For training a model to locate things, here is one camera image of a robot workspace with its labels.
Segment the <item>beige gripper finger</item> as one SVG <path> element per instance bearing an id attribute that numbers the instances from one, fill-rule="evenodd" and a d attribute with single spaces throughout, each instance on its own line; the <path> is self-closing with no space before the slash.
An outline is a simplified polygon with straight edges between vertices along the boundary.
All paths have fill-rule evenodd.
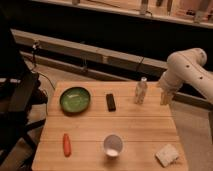
<path id="1" fill-rule="evenodd" d="M 173 99 L 173 94 L 170 92 L 162 91 L 161 92 L 161 105 L 168 105 Z"/>

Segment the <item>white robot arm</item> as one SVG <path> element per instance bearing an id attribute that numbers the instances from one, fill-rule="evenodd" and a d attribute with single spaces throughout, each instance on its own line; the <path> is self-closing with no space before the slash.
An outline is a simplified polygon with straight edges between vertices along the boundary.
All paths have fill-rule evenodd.
<path id="1" fill-rule="evenodd" d="M 167 70 L 158 85 L 162 89 L 161 103 L 168 104 L 184 83 L 191 85 L 213 105 L 213 74 L 203 66 L 207 54 L 201 48 L 177 51 L 167 58 Z"/>

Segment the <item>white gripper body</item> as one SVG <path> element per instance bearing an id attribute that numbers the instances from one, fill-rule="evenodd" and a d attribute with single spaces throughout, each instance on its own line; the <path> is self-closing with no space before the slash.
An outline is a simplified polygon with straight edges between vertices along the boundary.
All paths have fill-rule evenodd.
<path id="1" fill-rule="evenodd" d="M 176 93 L 183 86 L 183 81 L 173 72 L 165 71 L 161 75 L 158 85 L 167 93 Z"/>

